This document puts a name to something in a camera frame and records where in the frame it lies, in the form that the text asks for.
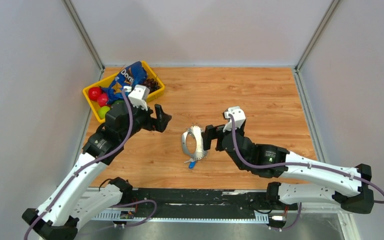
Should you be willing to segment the metal keyring holder plate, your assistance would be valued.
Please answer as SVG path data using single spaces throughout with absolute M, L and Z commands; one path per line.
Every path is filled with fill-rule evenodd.
M 209 151 L 204 150 L 202 133 L 204 130 L 193 125 L 189 127 L 180 137 L 182 152 L 189 157 L 185 163 L 193 163 L 205 159 Z

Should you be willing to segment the blue key tag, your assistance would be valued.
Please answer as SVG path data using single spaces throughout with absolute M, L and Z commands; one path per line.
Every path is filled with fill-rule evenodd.
M 188 164 L 188 168 L 189 168 L 190 170 L 192 170 L 192 169 L 196 166 L 197 161 L 194 160 L 194 159 L 192 159 L 192 158 L 190 158 L 189 160 L 186 160 L 184 163 L 185 163 L 185 164 Z

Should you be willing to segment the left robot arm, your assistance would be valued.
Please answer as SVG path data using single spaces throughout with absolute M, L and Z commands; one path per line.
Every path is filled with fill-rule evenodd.
M 44 240 L 73 240 L 79 230 L 105 209 L 130 206 L 132 186 L 120 177 L 86 200 L 81 197 L 90 184 L 124 150 L 127 140 L 140 130 L 164 132 L 172 116 L 159 104 L 134 105 L 126 100 L 115 104 L 105 122 L 89 137 L 70 170 L 57 189 L 37 208 L 28 208 L 22 219 L 28 224 L 24 239 L 31 231 Z

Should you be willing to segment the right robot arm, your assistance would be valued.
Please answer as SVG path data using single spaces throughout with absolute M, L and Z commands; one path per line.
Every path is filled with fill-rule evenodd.
M 371 213 L 375 200 L 369 188 L 372 178 L 369 165 L 345 167 L 319 162 L 280 146 L 253 143 L 245 136 L 243 127 L 235 132 L 223 128 L 223 125 L 205 127 L 201 134 L 205 150 L 210 149 L 212 140 L 217 140 L 216 151 L 226 152 L 239 170 L 261 178 L 306 182 L 269 183 L 265 201 L 270 208 L 278 209 L 283 204 L 330 203 L 351 213 Z

